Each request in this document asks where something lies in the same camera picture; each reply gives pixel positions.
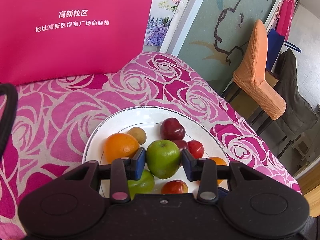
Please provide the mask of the small orange tangerine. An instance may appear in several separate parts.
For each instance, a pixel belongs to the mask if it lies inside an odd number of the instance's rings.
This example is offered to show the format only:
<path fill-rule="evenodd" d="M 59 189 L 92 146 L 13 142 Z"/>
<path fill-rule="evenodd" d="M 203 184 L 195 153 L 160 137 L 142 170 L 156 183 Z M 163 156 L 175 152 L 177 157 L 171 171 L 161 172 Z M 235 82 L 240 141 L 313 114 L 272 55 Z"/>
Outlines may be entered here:
<path fill-rule="evenodd" d="M 209 159 L 215 161 L 216 165 L 227 166 L 227 163 L 220 157 L 209 157 Z"/>

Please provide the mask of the small red tomato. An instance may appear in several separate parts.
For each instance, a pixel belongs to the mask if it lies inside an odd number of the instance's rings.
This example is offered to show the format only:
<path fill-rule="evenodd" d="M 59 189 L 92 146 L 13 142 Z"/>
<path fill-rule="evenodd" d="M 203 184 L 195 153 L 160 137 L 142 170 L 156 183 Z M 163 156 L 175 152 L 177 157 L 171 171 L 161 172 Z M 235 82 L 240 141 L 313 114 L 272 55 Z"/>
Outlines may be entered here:
<path fill-rule="evenodd" d="M 204 146 L 201 142 L 197 140 L 191 140 L 187 142 L 189 152 L 195 159 L 199 159 L 203 157 L 204 154 Z"/>

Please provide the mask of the large orange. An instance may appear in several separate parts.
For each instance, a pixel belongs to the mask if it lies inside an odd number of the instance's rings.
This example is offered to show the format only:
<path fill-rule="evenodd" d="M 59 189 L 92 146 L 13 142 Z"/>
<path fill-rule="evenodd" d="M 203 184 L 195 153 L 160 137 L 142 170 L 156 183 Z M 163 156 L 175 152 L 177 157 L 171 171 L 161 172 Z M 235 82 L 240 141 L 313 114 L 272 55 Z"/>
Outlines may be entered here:
<path fill-rule="evenodd" d="M 115 133 L 104 142 L 104 156 L 108 163 L 121 157 L 133 157 L 139 149 L 139 142 L 126 133 Z"/>

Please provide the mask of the green mango-shaped fruit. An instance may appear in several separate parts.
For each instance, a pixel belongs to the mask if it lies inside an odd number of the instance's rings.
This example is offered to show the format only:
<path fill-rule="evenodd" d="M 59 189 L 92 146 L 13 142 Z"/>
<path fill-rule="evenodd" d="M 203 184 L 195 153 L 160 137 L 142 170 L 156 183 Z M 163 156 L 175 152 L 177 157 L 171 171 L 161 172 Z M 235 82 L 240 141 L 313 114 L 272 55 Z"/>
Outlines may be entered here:
<path fill-rule="evenodd" d="M 155 186 L 155 179 L 149 170 L 144 169 L 140 180 L 128 180 L 127 184 L 130 197 L 133 199 L 136 194 L 150 193 Z"/>

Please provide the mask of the red peach fruit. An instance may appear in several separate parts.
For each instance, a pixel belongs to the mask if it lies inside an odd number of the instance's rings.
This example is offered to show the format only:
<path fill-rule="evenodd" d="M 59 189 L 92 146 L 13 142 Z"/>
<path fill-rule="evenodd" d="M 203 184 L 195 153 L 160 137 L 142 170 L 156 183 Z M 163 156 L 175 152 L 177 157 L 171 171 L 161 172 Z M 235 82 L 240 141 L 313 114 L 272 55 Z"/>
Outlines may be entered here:
<path fill-rule="evenodd" d="M 183 194 L 188 192 L 188 186 L 182 180 L 169 181 L 161 188 L 161 194 Z"/>

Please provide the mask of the green apple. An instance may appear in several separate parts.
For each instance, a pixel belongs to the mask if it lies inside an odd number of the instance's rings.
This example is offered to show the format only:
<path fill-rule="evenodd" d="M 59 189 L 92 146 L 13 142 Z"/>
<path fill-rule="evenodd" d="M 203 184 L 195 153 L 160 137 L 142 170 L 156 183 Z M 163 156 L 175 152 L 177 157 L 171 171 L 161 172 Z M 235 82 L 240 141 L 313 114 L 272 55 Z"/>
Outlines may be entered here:
<path fill-rule="evenodd" d="M 155 140 L 146 150 L 146 163 L 154 176 L 159 179 L 168 179 L 178 171 L 181 153 L 174 142 Z"/>

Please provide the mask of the small dark red plum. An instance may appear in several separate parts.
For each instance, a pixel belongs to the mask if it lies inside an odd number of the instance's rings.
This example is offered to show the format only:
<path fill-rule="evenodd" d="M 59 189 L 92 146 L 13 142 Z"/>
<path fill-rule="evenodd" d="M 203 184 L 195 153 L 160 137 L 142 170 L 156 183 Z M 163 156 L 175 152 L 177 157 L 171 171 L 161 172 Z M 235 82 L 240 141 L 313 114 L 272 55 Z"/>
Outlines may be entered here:
<path fill-rule="evenodd" d="M 180 152 L 183 150 L 189 150 L 188 143 L 184 140 L 173 140 L 172 142 L 176 144 Z"/>

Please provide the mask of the small brown kiwi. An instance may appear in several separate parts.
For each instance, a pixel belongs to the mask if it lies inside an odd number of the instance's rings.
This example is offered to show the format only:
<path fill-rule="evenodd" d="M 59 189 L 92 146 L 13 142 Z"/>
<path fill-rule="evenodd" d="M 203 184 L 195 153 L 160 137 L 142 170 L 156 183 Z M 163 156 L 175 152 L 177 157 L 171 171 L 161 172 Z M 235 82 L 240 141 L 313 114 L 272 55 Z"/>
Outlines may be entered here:
<path fill-rule="evenodd" d="M 127 134 L 133 136 L 140 145 L 146 142 L 146 132 L 140 127 L 131 128 Z"/>

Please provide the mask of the white ceramic plate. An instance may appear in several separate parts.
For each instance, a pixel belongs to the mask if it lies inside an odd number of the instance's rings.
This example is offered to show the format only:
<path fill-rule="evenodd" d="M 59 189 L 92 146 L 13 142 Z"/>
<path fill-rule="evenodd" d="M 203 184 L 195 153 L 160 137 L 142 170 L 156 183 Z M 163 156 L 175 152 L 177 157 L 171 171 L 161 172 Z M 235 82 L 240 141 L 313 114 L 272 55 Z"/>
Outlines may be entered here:
<path fill-rule="evenodd" d="M 89 137 L 82 163 L 95 160 L 99 165 L 109 164 L 104 154 L 105 140 L 115 133 L 127 133 L 134 127 L 140 127 L 146 133 L 146 142 L 141 147 L 147 149 L 153 141 L 161 140 L 160 126 L 162 121 L 167 118 L 176 118 L 185 128 L 184 140 L 186 142 L 196 140 L 202 143 L 204 146 L 203 158 L 215 157 L 223 159 L 226 164 L 229 164 L 227 154 L 219 142 L 201 124 L 176 111 L 150 106 L 127 108 L 102 121 Z M 148 175 L 142 176 L 146 178 L 147 184 L 147 191 L 144 190 L 144 193 L 160 194 L 163 185 L 170 181 L 180 180 L 187 185 L 188 193 L 193 193 L 194 196 L 197 194 L 199 181 L 188 181 L 182 166 L 171 178 L 167 179 L 160 179 L 153 175 L 154 179 L 152 180 L 149 175 L 150 172 L 145 173 L 148 173 Z"/>

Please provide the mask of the dark red apple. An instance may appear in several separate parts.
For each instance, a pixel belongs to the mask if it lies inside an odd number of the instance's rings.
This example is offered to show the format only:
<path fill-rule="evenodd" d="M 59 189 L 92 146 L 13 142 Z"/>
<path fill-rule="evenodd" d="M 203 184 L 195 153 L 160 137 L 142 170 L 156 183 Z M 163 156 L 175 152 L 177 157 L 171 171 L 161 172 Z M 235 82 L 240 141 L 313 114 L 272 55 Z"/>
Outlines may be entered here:
<path fill-rule="evenodd" d="M 176 118 L 167 118 L 160 125 L 160 136 L 167 140 L 182 140 L 185 137 L 185 128 Z"/>

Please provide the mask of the pink rose tablecloth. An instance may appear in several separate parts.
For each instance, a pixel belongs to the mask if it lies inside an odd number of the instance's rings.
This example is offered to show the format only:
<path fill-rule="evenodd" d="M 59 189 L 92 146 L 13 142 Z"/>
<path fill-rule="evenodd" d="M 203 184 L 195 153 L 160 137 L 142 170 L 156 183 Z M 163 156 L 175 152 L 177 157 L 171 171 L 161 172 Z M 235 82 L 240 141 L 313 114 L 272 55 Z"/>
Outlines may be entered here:
<path fill-rule="evenodd" d="M 80 165 L 93 130 L 135 106 L 165 107 L 193 118 L 230 161 L 300 189 L 245 119 L 177 57 L 143 52 L 117 73 L 35 82 L 17 91 L 17 115 L 1 161 L 1 239 L 22 239 L 20 200 Z"/>

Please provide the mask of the orange covered chair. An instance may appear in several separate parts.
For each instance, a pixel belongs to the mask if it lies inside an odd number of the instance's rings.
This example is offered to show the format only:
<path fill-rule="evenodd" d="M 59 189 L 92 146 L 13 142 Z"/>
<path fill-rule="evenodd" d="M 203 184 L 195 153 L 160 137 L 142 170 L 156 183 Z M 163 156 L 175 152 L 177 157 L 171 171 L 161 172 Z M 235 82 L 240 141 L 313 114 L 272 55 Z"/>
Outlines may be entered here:
<path fill-rule="evenodd" d="M 261 20 L 256 20 L 242 62 L 233 72 L 231 84 L 221 95 L 225 98 L 234 86 L 238 86 L 237 91 L 228 102 L 232 102 L 243 90 L 268 114 L 268 118 L 256 131 L 258 135 L 281 117 L 286 110 L 286 101 L 265 79 L 267 50 L 266 28 Z"/>

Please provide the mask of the dark green covered chair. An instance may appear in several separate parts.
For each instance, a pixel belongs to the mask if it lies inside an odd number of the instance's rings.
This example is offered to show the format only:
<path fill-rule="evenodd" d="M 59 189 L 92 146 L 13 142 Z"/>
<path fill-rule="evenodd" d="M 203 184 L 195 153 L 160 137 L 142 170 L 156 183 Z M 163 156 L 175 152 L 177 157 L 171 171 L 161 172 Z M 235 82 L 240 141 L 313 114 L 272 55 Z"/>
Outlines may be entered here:
<path fill-rule="evenodd" d="M 280 158 L 296 137 L 315 126 L 318 116 L 299 93 L 296 57 L 290 48 L 279 55 L 275 73 L 278 75 L 278 82 L 274 88 L 286 101 L 285 112 L 276 122 L 289 139 L 278 155 Z"/>

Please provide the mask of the hanging blue bag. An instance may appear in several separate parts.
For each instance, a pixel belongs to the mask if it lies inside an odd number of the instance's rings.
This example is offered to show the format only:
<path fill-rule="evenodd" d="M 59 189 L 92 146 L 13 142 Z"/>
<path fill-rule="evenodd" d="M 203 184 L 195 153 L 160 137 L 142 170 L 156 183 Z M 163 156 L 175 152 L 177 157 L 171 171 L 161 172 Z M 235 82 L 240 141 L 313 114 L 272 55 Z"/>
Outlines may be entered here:
<path fill-rule="evenodd" d="M 300 48 L 295 46 L 289 41 L 285 41 L 285 36 L 280 35 L 276 32 L 275 29 L 271 28 L 267 35 L 268 39 L 268 51 L 267 51 L 267 61 L 266 61 L 266 69 L 271 72 L 276 60 L 280 54 L 280 50 L 282 46 L 286 46 L 290 49 L 293 49 L 299 53 L 302 52 Z"/>

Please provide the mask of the pink tote bag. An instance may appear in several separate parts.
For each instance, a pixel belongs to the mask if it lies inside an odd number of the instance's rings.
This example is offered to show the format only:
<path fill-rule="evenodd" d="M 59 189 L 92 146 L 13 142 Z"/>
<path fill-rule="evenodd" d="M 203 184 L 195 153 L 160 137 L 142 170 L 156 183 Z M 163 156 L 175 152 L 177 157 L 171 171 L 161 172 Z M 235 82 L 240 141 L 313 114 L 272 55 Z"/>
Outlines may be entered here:
<path fill-rule="evenodd" d="M 1 0 L 1 82 L 115 73 L 143 50 L 152 0 Z"/>

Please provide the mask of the hanging pink bag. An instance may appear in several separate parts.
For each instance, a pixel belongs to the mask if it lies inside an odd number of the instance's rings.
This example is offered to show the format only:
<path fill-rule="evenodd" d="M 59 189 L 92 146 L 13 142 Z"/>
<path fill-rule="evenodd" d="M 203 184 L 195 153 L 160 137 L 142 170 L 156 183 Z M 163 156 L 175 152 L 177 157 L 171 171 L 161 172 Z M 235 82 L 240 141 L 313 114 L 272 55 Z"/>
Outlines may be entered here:
<path fill-rule="evenodd" d="M 295 10 L 295 0 L 283 0 L 276 32 L 285 37 L 285 41 L 289 38 L 291 22 Z"/>

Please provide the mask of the white door frame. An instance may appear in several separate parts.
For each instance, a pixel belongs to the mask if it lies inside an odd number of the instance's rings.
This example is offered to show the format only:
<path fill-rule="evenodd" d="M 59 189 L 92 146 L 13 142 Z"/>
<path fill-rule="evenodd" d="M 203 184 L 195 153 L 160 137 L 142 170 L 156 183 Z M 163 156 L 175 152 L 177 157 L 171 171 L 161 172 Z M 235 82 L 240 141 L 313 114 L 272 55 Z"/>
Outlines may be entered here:
<path fill-rule="evenodd" d="M 203 1 L 180 1 L 159 52 L 178 56 Z"/>

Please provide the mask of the floral wall poster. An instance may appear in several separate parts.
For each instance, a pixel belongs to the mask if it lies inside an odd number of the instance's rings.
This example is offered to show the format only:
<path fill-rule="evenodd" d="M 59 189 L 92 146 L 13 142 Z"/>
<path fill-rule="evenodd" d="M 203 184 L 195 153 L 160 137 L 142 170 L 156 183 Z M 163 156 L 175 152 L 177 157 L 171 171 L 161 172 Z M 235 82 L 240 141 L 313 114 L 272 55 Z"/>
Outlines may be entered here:
<path fill-rule="evenodd" d="M 152 0 L 144 45 L 161 46 L 181 0 Z"/>

